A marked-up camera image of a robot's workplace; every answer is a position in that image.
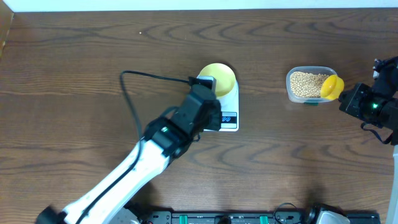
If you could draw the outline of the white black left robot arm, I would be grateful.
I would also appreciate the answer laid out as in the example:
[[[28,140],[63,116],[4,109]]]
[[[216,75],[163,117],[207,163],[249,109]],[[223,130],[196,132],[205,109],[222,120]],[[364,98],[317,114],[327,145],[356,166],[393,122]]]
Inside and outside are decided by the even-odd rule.
[[[204,130],[219,131],[221,104],[215,88],[195,84],[171,118],[151,121],[131,153],[97,186],[61,212],[44,209],[36,223],[109,223],[120,209]]]

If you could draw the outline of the yellow measuring scoop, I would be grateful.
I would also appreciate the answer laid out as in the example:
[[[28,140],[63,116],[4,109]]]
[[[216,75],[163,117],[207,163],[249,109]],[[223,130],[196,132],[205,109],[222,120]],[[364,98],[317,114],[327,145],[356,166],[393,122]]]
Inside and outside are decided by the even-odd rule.
[[[320,97],[327,100],[336,100],[345,88],[345,83],[338,75],[329,76],[320,90]]]

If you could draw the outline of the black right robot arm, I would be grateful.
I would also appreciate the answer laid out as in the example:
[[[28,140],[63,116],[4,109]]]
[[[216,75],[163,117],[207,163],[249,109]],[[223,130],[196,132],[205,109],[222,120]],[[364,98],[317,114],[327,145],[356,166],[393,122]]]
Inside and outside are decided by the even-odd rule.
[[[397,98],[394,97],[397,92],[397,57],[375,59],[373,71],[372,86],[357,83],[353,89],[340,93],[339,110],[360,119],[364,131],[368,130],[365,128],[368,124],[392,131],[383,140],[375,130],[370,130],[380,142],[394,147],[394,180],[386,223],[397,224]]]

